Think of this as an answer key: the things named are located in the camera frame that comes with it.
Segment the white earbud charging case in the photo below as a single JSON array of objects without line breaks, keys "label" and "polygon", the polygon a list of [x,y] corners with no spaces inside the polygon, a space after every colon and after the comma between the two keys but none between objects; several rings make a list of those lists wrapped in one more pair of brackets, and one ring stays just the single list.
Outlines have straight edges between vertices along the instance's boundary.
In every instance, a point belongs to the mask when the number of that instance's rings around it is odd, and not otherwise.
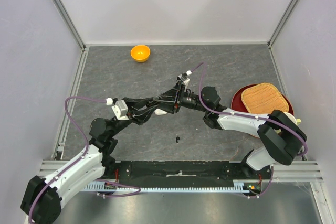
[{"label": "white earbud charging case", "polygon": [[163,111],[163,110],[161,110],[161,109],[156,109],[156,110],[154,111],[154,114],[155,114],[155,115],[166,115],[167,112],[166,112],[166,111]]}]

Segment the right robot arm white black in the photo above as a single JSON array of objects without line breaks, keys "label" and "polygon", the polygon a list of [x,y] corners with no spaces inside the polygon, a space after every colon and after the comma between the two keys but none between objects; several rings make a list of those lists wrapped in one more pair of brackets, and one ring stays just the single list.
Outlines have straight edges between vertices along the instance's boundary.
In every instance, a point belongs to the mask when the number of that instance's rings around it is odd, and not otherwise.
[{"label": "right robot arm white black", "polygon": [[259,136],[263,146],[248,153],[240,166],[241,174],[248,179],[254,178],[262,168],[275,163],[291,165],[301,148],[306,146],[304,132],[283,112],[238,112],[222,106],[220,100],[214,87],[206,86],[199,94],[195,94],[182,81],[178,81],[171,90],[154,97],[153,103],[167,113],[177,113],[181,107],[203,111],[203,120],[212,129]]}]

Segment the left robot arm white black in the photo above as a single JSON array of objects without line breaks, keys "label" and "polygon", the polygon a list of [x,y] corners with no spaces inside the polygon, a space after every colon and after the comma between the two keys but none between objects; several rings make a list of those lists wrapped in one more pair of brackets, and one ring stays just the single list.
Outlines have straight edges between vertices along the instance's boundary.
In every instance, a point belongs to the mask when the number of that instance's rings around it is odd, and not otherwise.
[{"label": "left robot arm white black", "polygon": [[85,186],[101,177],[111,178],[115,173],[111,153],[118,142],[114,136],[132,123],[144,124],[158,107],[152,98],[107,98],[104,103],[112,107],[114,117],[94,119],[91,138],[85,138],[85,147],[74,158],[53,173],[28,182],[20,206],[28,215],[28,223],[53,223]]}]

